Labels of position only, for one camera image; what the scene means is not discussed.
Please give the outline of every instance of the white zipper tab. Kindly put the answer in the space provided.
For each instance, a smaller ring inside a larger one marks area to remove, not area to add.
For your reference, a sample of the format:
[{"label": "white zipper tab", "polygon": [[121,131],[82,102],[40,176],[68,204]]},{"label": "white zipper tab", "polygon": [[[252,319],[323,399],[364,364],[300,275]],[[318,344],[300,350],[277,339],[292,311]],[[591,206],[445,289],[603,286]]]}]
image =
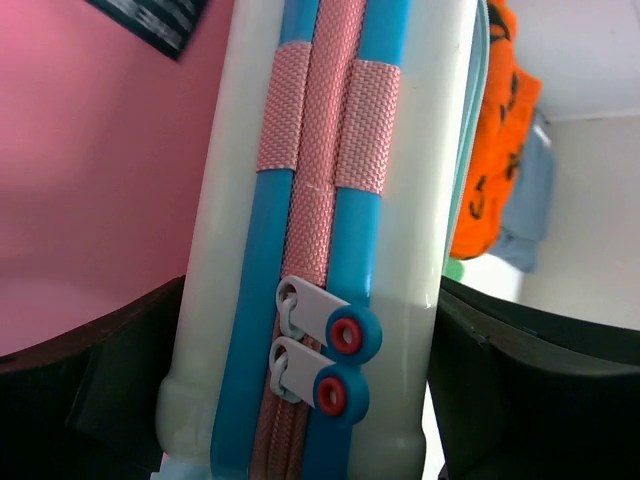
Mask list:
[{"label": "white zipper tab", "polygon": [[353,425],[369,409],[369,388],[355,369],[338,365],[288,337],[279,337],[269,352],[271,391],[289,403],[300,400],[341,425]]},{"label": "white zipper tab", "polygon": [[283,335],[294,340],[309,335],[341,364],[361,365],[380,350],[382,329],[369,309],[350,305],[299,277],[280,281],[276,305]]}]

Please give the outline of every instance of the orange cloth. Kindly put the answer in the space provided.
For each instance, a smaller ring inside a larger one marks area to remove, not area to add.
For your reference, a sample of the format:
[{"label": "orange cloth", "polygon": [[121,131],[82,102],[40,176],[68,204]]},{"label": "orange cloth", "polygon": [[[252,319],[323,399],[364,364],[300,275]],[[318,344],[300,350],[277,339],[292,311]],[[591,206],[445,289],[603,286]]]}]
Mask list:
[{"label": "orange cloth", "polygon": [[489,71],[451,256],[477,257],[495,243],[502,209],[515,184],[520,154],[542,83],[516,64],[516,17],[489,0]]}]

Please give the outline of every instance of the zipper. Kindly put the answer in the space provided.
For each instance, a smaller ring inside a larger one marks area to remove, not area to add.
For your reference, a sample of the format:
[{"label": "zipper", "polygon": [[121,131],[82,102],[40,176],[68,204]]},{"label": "zipper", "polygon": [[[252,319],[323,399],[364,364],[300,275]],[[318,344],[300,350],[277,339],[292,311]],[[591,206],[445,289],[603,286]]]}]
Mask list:
[{"label": "zipper", "polygon": [[[321,0],[312,41],[282,276],[294,275],[321,288],[327,279],[342,117],[365,6],[365,0]],[[278,316],[273,340],[281,337]],[[320,350],[318,340],[308,335],[302,345]],[[250,476],[255,480],[297,480],[302,471],[309,406],[278,397],[270,382],[268,373]]]}]

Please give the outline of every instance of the white plastic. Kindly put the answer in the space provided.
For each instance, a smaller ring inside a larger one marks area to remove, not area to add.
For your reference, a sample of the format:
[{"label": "white plastic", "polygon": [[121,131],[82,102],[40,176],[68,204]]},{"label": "white plastic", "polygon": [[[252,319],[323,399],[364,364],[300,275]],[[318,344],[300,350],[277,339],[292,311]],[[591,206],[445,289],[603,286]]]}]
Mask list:
[{"label": "white plastic", "polygon": [[350,480],[418,480],[424,468],[421,416],[477,0],[411,5],[371,299],[384,340],[362,368],[371,400],[353,430]]},{"label": "white plastic", "polygon": [[156,411],[170,456],[209,463],[284,0],[236,0],[180,311]]},{"label": "white plastic", "polygon": [[[277,357],[280,349],[284,349],[285,352]],[[273,342],[269,352],[269,370],[273,381],[271,390],[288,402],[296,403],[297,400],[302,400],[315,408],[313,384],[320,370],[334,363],[292,338],[279,337]],[[297,398],[286,396],[287,392],[291,392]]]},{"label": "white plastic", "polygon": [[[295,301],[291,309],[283,305],[287,297]],[[325,347],[328,345],[326,328],[329,317],[338,308],[348,305],[326,290],[293,275],[280,281],[276,304],[283,333],[287,332],[288,336],[295,339],[300,339],[302,333],[306,333]]]}]

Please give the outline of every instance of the zipper tab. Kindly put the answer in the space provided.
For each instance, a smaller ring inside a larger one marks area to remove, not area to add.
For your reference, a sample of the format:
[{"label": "zipper tab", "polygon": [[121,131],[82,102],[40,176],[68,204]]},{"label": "zipper tab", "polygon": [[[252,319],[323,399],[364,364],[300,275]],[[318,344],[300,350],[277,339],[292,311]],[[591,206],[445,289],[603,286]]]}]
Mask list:
[{"label": "zipper tab", "polygon": [[271,391],[289,403],[301,400],[341,426],[361,421],[369,409],[369,387],[354,368],[335,363],[288,337],[269,352]]},{"label": "zipper tab", "polygon": [[334,361],[359,366],[382,345],[382,328],[371,310],[351,305],[296,276],[283,278],[276,292],[280,331],[294,340],[309,335],[327,347]]}]

